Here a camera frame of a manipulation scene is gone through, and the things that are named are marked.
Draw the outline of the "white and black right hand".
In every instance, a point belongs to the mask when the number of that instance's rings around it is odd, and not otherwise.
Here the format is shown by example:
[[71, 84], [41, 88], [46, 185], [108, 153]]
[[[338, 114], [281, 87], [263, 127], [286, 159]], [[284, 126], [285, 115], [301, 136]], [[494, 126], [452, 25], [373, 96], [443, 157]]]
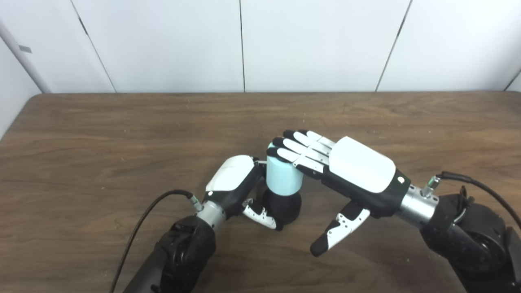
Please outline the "white and black right hand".
[[350, 199], [311, 244], [314, 257], [332, 249], [368, 217], [398, 213], [411, 185], [390, 158], [347, 136], [334, 142], [310, 130], [285, 130], [272, 140], [267, 155]]

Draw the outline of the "white and black left hand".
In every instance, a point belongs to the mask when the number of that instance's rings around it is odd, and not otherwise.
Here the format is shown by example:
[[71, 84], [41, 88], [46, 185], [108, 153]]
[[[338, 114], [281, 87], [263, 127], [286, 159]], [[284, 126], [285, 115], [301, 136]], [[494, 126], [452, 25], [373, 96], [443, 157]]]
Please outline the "white and black left hand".
[[248, 155], [236, 155], [225, 160], [206, 186], [197, 217], [214, 231], [231, 217], [241, 214], [269, 229], [283, 230], [283, 224], [259, 201], [249, 198], [266, 171], [266, 165], [266, 161]]

